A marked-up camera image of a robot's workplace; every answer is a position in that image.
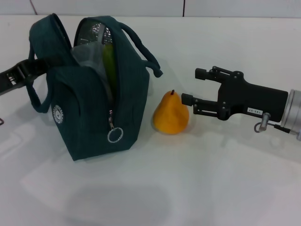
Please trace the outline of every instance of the zipper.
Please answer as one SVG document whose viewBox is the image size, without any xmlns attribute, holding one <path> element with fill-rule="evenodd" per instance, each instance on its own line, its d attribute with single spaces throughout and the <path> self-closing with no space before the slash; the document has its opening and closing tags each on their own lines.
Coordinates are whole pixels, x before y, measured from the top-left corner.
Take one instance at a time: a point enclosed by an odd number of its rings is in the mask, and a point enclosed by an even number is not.
<svg viewBox="0 0 301 226">
<path fill-rule="evenodd" d="M 113 130 L 114 125 L 113 125 L 113 111 L 112 110 L 109 111 L 109 125 L 111 127 L 111 130 Z"/>
<path fill-rule="evenodd" d="M 117 112 L 117 108 L 119 105 L 119 99 L 120 99 L 120 97 L 119 97 L 120 96 L 119 65 L 118 65 L 118 57 L 117 57 L 117 52 L 116 52 L 116 44 L 114 41 L 113 34 L 112 34 L 110 28 L 107 27 L 106 24 L 104 24 L 104 23 L 101 23 L 101 24 L 103 24 L 105 26 L 104 34 L 106 33 L 107 30 L 110 33 L 107 38 L 110 38 L 110 41 L 113 44 L 114 58 L 115 58 L 116 82 L 117 82 L 116 96 L 115 96 L 116 98 L 114 100 L 115 101 L 114 106 L 112 107 L 114 109 L 114 111 L 113 111 L 113 109 L 109 110 L 109 118 L 111 118 L 111 123 L 113 124 L 115 121 L 116 112 Z"/>
</svg>

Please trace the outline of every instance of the silver cylinder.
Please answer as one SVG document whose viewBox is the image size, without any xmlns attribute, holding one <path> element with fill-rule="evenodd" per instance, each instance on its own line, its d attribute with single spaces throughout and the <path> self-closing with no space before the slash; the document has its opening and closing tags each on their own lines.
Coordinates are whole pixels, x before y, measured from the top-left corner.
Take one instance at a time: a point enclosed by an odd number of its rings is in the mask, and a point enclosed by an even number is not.
<svg viewBox="0 0 301 226">
<path fill-rule="evenodd" d="M 291 90 L 288 96 L 285 111 L 282 116 L 281 126 L 291 130 L 291 133 L 298 133 L 301 130 L 301 92 Z"/>
<path fill-rule="evenodd" d="M 270 117 L 271 117 L 271 115 L 269 113 L 264 113 L 263 114 L 262 121 L 261 121 L 260 126 L 259 126 L 259 132 L 263 132 L 263 131 L 267 130 L 268 122 L 269 122 Z"/>
</svg>

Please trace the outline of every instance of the cable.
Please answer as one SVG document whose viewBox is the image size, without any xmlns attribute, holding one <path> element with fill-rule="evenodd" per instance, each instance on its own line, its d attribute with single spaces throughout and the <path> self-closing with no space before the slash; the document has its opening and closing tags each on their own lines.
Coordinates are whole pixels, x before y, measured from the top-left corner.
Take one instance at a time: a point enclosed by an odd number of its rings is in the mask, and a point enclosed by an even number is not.
<svg viewBox="0 0 301 226">
<path fill-rule="evenodd" d="M 255 131 L 256 133 L 260 133 L 260 131 L 257 129 L 257 126 L 259 126 L 260 124 L 261 124 L 261 122 L 256 123 L 256 124 L 254 125 L 254 131 Z M 268 123 L 268 125 L 269 125 L 269 126 L 273 126 L 275 129 L 278 129 L 278 130 L 280 130 L 280 131 L 282 131 L 282 132 L 284 132 L 284 133 L 290 133 L 290 132 L 291 132 L 290 129 L 281 127 L 280 125 L 277 125 L 277 124 Z"/>
<path fill-rule="evenodd" d="M 256 123 L 256 124 L 254 125 L 254 131 L 255 131 L 255 133 L 260 133 L 260 131 L 257 129 L 257 126 L 259 126 L 260 124 L 261 124 L 261 122 Z"/>
</svg>

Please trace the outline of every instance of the lunch bag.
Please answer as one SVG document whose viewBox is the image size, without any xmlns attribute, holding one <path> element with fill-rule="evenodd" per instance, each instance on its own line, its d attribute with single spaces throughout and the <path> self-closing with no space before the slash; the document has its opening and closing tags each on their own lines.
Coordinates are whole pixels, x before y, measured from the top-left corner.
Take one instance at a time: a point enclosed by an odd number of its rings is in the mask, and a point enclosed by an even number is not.
<svg viewBox="0 0 301 226">
<path fill-rule="evenodd" d="M 103 37 L 96 31 L 102 24 Z M 144 55 L 142 60 L 137 49 Z M 55 14 L 36 22 L 30 29 L 29 60 L 60 59 L 47 71 L 48 94 L 40 102 L 32 82 L 26 84 L 33 108 L 47 113 L 51 106 L 57 128 L 72 159 L 79 160 L 129 149 L 137 140 L 146 104 L 149 73 L 162 75 L 155 57 L 127 25 L 110 16 L 88 17 L 77 29 L 74 46 L 106 39 L 114 49 L 116 96 L 108 100 L 106 87 L 96 70 L 81 66 L 72 56 L 67 33 Z"/>
</svg>

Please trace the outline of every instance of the white wall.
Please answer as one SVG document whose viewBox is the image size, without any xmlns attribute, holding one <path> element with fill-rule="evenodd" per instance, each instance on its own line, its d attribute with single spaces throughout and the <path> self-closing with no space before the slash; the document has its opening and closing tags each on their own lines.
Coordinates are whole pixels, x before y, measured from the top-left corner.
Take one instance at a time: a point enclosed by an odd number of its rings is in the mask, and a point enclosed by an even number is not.
<svg viewBox="0 0 301 226">
<path fill-rule="evenodd" d="M 301 0 L 186 0 L 185 16 L 301 17 Z"/>
<path fill-rule="evenodd" d="M 0 14 L 34 14 L 29 0 L 0 0 Z"/>
<path fill-rule="evenodd" d="M 182 16 L 183 0 L 33 0 L 38 14 Z"/>
</svg>

